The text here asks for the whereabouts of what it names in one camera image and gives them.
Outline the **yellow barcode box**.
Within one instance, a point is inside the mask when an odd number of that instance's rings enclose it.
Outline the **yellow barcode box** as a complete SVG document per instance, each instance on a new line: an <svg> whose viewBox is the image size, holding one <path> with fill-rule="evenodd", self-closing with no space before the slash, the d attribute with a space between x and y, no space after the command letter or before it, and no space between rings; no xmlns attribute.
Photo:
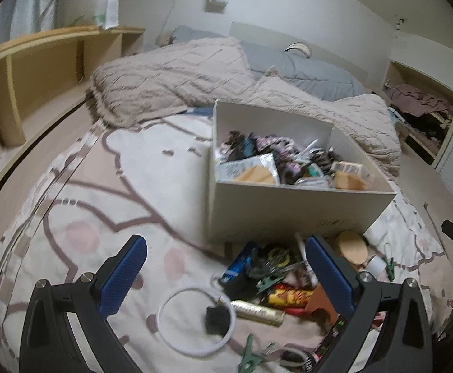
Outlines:
<svg viewBox="0 0 453 373"><path fill-rule="evenodd" d="M370 170L368 170L368 167L361 163L351 163L345 161L333 162L331 171L333 173L342 172L353 174L364 181L372 181L374 179L374 175Z"/></svg>

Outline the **green clothes peg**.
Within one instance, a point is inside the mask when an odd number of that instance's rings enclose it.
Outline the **green clothes peg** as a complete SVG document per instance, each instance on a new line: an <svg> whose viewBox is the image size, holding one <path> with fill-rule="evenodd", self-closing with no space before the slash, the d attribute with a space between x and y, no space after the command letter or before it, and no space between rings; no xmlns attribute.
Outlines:
<svg viewBox="0 0 453 373"><path fill-rule="evenodd" d="M243 352L243 357L238 365L238 373L252 373L258 366L268 359L269 353L274 349L275 343L270 343L265 349L261 351L253 350L253 340L255 336L249 334L247 336L246 345Z"/></svg>

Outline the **purple crochet octopus toy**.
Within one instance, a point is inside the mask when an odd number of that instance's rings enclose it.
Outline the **purple crochet octopus toy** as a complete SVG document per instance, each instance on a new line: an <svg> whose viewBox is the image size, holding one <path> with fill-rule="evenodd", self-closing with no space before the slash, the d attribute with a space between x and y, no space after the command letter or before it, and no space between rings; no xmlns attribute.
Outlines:
<svg viewBox="0 0 453 373"><path fill-rule="evenodd" d="M295 160L299 154L295 142L283 136L256 138L258 154L272 154L281 184L295 184L304 174L301 164Z"/></svg>

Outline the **oval wooden piece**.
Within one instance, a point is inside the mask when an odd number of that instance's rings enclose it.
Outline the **oval wooden piece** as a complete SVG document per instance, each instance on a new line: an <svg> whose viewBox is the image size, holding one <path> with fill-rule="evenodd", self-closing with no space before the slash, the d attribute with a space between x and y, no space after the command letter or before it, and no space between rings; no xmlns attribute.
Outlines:
<svg viewBox="0 0 453 373"><path fill-rule="evenodd" d="M276 185L277 179L273 174L269 171L268 168L263 166L254 166L239 176L234 178L235 182L238 183L248 183L248 184L269 184L269 185Z"/></svg>

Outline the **white medicine sachet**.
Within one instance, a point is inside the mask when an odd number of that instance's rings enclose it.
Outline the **white medicine sachet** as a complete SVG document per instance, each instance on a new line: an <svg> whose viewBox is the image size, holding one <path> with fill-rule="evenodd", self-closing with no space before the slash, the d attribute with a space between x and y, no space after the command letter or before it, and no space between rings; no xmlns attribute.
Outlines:
<svg viewBox="0 0 453 373"><path fill-rule="evenodd" d="M239 176L247 169L257 165L268 168L273 176L275 176L275 178L277 179L278 183L276 185L280 184L278 171L275 166L275 160L272 154L263 154L239 161L221 163L216 168L216 178L221 182L235 182L234 178Z"/></svg>

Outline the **brown leather case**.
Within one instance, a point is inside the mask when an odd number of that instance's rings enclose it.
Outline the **brown leather case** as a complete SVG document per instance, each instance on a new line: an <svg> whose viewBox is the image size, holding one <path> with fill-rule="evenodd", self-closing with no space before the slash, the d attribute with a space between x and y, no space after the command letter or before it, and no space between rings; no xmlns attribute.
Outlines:
<svg viewBox="0 0 453 373"><path fill-rule="evenodd" d="M325 328L330 328L339 318L330 299L321 284L312 291L311 298L305 307L307 315Z"/></svg>

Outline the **white tape roll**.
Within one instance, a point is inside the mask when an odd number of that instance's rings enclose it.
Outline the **white tape roll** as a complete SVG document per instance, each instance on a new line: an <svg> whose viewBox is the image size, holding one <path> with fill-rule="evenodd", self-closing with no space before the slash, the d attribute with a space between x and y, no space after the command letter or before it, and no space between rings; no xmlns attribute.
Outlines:
<svg viewBox="0 0 453 373"><path fill-rule="evenodd" d="M386 262L378 254L373 255L365 265L365 271L372 274L376 279L386 279Z"/></svg>

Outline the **round wooden lid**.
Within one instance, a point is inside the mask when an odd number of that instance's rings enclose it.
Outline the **round wooden lid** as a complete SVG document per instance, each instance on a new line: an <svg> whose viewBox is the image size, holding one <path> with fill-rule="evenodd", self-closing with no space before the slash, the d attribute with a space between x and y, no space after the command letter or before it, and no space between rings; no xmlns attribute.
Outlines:
<svg viewBox="0 0 453 373"><path fill-rule="evenodd" d="M368 256L364 239L356 232L344 231L335 239L339 253L352 265L362 265Z"/></svg>

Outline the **black safety lighter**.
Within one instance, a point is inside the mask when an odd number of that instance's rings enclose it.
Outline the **black safety lighter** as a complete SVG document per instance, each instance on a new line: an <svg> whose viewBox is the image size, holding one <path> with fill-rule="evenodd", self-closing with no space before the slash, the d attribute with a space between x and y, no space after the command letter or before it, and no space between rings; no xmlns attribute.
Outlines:
<svg viewBox="0 0 453 373"><path fill-rule="evenodd" d="M280 365L299 372L313 372L319 360L320 357L313 352L286 347L283 348Z"/></svg>

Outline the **yellow cartoon lighter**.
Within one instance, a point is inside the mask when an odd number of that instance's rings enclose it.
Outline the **yellow cartoon lighter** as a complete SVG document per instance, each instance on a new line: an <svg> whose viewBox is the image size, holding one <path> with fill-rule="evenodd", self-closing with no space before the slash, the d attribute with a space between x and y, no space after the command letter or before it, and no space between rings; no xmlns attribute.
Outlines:
<svg viewBox="0 0 453 373"><path fill-rule="evenodd" d="M268 294L267 304L278 308L302 308L310 302L313 293L314 291L277 288Z"/></svg>

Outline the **gold metallic tube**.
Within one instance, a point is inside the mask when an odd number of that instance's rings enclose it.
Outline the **gold metallic tube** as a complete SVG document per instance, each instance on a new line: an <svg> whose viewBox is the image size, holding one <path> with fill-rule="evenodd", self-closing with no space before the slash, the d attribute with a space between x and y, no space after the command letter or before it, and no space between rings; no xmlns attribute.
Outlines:
<svg viewBox="0 0 453 373"><path fill-rule="evenodd" d="M280 327L285 319L285 312L242 300L230 302L235 314L240 319Z"/></svg>

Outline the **closet shelf with clothes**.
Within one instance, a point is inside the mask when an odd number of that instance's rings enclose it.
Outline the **closet shelf with clothes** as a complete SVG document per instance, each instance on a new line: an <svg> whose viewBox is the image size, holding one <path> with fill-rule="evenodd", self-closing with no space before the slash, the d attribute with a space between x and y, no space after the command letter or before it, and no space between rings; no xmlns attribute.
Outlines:
<svg viewBox="0 0 453 373"><path fill-rule="evenodd" d="M422 71L391 61L382 91L401 122L405 143L433 164L453 122L453 90Z"/></svg>

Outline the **black square block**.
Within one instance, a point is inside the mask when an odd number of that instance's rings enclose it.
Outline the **black square block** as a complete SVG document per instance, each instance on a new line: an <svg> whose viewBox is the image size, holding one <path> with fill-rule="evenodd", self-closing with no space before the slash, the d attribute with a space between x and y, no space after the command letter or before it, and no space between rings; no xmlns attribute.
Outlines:
<svg viewBox="0 0 453 373"><path fill-rule="evenodd" d="M225 337L230 327L231 317L226 306L208 306L205 314L205 331L209 335Z"/></svg>

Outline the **blue metallic lighter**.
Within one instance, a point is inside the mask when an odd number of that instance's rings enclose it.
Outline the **blue metallic lighter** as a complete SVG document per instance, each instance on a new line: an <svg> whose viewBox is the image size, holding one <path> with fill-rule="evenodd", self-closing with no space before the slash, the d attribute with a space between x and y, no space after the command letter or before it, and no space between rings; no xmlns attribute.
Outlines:
<svg viewBox="0 0 453 373"><path fill-rule="evenodd" d="M237 257L231 262L222 276L219 278L218 283L225 286L231 280L237 278L238 275L247 270L252 263L252 251L257 250L258 245L255 242L248 242L246 246L237 254Z"/></svg>

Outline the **white cardboard shoe box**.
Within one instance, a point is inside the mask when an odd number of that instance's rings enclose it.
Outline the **white cardboard shoe box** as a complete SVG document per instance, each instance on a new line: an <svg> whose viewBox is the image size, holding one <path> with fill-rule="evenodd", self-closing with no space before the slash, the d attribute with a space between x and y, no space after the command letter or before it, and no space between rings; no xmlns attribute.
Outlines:
<svg viewBox="0 0 453 373"><path fill-rule="evenodd" d="M319 190L224 180L215 153L231 131L289 137L301 148L332 148L344 160L365 165L372 184L368 190ZM357 143L333 124L310 116L218 101L211 151L207 231L213 242L276 241L295 233L329 237L345 230L364 233L396 195Z"/></svg>

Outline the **grey pillow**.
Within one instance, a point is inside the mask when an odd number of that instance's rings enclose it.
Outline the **grey pillow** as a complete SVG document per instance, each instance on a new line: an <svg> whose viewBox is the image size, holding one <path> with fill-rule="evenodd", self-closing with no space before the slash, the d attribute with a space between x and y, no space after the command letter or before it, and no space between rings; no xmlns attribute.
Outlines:
<svg viewBox="0 0 453 373"><path fill-rule="evenodd" d="M241 45L256 79L276 74L301 91L326 101L365 93L360 81L336 65L249 41L243 40Z"/></svg>

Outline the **white headphones on bed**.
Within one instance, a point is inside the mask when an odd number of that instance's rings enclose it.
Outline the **white headphones on bed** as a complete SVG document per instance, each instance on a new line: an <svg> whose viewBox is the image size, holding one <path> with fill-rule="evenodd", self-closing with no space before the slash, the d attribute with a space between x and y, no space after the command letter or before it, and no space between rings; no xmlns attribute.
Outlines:
<svg viewBox="0 0 453 373"><path fill-rule="evenodd" d="M302 56L306 57L307 59L310 59L312 57L312 49L305 42L291 43L287 45L284 51L290 53L299 52L301 53Z"/></svg>

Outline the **wooden side shelf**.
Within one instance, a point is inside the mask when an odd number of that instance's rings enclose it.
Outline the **wooden side shelf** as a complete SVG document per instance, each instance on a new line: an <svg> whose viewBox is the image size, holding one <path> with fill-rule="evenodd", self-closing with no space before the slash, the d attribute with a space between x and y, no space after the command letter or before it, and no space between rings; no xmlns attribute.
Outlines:
<svg viewBox="0 0 453 373"><path fill-rule="evenodd" d="M23 153L85 101L93 72L133 52L144 32L76 26L0 45L0 184Z"/></svg>

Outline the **beige textured blanket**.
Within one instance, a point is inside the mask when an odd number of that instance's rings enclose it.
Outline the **beige textured blanket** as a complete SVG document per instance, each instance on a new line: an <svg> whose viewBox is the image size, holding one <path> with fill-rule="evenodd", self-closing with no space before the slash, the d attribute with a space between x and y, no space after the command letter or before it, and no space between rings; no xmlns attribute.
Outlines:
<svg viewBox="0 0 453 373"><path fill-rule="evenodd" d="M204 108L216 100L281 109L335 124L396 178L402 149L385 101L374 94L328 101L283 80L274 67L254 77L239 40L196 39L107 62L90 76L98 115L111 126Z"/></svg>

